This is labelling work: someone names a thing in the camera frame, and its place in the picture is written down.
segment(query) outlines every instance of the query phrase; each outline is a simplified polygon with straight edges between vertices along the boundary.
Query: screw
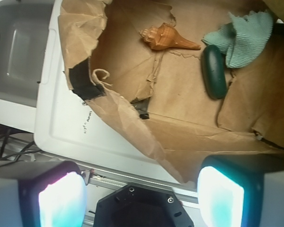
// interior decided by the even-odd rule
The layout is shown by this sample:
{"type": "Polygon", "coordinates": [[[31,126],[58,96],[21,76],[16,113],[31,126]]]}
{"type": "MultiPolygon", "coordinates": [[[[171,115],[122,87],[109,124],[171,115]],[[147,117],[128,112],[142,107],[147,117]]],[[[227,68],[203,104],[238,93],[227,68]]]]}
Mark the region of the screw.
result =
{"type": "Polygon", "coordinates": [[[172,198],[171,196],[167,199],[168,203],[173,203],[174,202],[174,198],[172,198]]]}

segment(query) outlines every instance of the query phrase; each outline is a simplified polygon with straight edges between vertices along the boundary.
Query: black tape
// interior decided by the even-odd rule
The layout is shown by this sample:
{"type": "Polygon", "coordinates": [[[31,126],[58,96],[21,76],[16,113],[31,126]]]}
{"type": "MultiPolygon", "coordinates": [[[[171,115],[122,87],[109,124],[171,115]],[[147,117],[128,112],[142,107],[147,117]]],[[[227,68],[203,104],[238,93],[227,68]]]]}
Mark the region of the black tape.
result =
{"type": "Polygon", "coordinates": [[[90,100],[104,96],[104,88],[101,84],[93,85],[89,79],[89,58],[70,69],[70,81],[73,93],[83,100],[90,100]]]}

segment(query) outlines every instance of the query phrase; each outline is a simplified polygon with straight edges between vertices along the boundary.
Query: seashell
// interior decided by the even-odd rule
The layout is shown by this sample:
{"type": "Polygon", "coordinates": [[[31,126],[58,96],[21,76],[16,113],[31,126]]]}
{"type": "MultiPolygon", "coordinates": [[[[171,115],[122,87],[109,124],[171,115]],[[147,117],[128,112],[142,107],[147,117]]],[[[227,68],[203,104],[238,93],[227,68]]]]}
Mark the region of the seashell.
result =
{"type": "Polygon", "coordinates": [[[183,38],[171,25],[163,23],[160,27],[151,26],[139,31],[143,40],[149,43],[153,50],[164,50],[170,47],[200,50],[201,46],[183,38]]]}

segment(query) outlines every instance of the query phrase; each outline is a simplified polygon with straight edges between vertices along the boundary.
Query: light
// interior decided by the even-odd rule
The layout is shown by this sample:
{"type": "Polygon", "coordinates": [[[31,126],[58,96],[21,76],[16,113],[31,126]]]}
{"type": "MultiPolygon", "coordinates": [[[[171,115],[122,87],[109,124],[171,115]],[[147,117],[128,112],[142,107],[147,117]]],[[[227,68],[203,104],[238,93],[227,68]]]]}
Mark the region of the light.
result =
{"type": "Polygon", "coordinates": [[[244,189],[212,166],[204,167],[198,177],[201,215],[209,227],[240,227],[244,189]]]}
{"type": "Polygon", "coordinates": [[[41,227],[80,227],[86,208],[86,186],[76,172],[68,173],[39,193],[41,227]]]}

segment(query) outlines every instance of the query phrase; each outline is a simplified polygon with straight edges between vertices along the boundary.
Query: white plastic tray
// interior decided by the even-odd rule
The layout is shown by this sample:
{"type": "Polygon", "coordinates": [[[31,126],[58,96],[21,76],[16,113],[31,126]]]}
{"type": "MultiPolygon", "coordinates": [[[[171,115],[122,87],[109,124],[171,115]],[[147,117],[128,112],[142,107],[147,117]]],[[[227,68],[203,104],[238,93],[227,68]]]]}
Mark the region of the white plastic tray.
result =
{"type": "Polygon", "coordinates": [[[60,46],[56,0],[39,87],[35,141],[57,155],[153,179],[177,183],[156,161],[147,158],[96,116],[67,87],[60,46]]]}

